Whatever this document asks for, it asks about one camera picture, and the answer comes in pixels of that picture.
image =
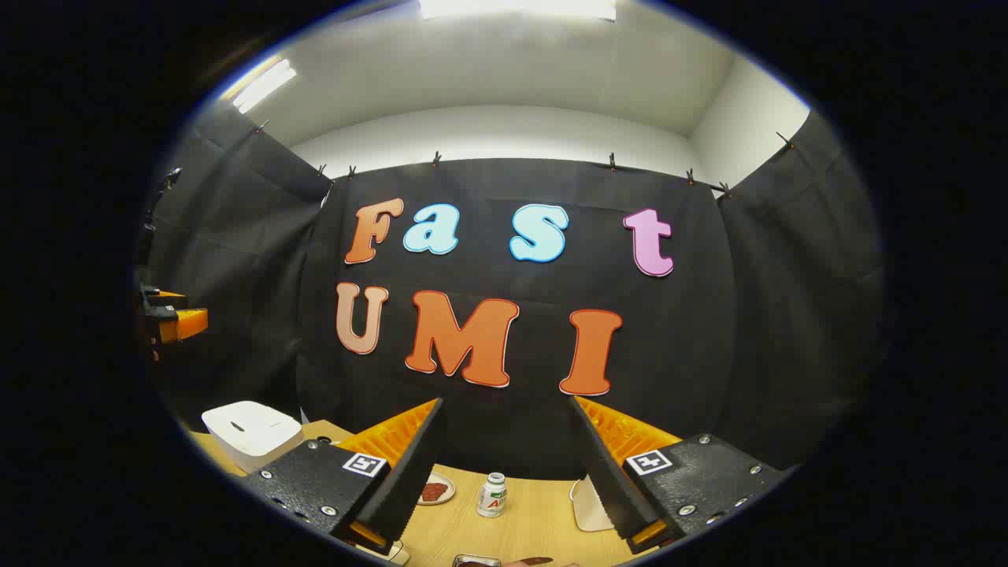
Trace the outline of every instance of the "white container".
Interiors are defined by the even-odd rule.
[[[504,512],[505,500],[507,500],[507,487],[504,485],[504,475],[491,472],[480,488],[476,512],[484,518],[497,518]]]
[[[204,412],[203,423],[245,472],[266,466],[304,439],[296,420],[255,402],[236,402]]]

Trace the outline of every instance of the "fluorescent light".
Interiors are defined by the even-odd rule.
[[[423,19],[529,12],[616,21],[616,0],[419,0],[419,2]]]
[[[293,79],[295,75],[297,73],[290,67],[290,62],[283,60],[249,83],[249,86],[235,97],[233,104],[238,107],[238,112],[245,114],[259,101]]]

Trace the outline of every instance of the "wooden table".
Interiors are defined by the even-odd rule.
[[[326,436],[333,443],[352,435],[327,421],[307,424],[303,431],[305,439]],[[245,475],[213,437],[201,433],[193,436],[226,471]],[[508,478],[504,514],[483,518],[476,514],[476,501],[486,474],[437,464],[434,471],[455,483],[456,494],[442,504],[416,506],[401,538],[411,554],[407,567],[450,567],[461,553],[497,557],[505,562],[524,557],[552,557],[553,562],[548,565],[555,567],[568,563],[605,567],[637,557],[615,530],[578,529],[569,497],[574,485],[571,480]]]

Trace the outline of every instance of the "plate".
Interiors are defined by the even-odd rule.
[[[427,482],[428,483],[430,483],[430,482],[440,482],[442,484],[448,484],[448,490],[445,490],[445,493],[442,494],[439,498],[437,498],[436,500],[434,500],[432,502],[425,502],[425,501],[423,501],[423,496],[420,496],[419,498],[416,499],[416,503],[419,504],[419,505],[421,505],[421,506],[431,506],[431,505],[434,505],[434,504],[439,504],[439,503],[443,503],[443,502],[447,502],[450,499],[452,499],[452,496],[455,495],[455,483],[452,482],[451,480],[449,480],[448,477],[445,476],[445,475],[443,475],[443,474],[438,474],[436,472],[431,472],[430,476],[427,478]]]

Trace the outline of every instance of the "small bottle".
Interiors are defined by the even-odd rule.
[[[491,472],[487,481],[480,488],[480,499],[476,503],[476,512],[485,518],[497,518],[504,512],[504,500],[507,499],[507,488],[504,486],[504,475]]]

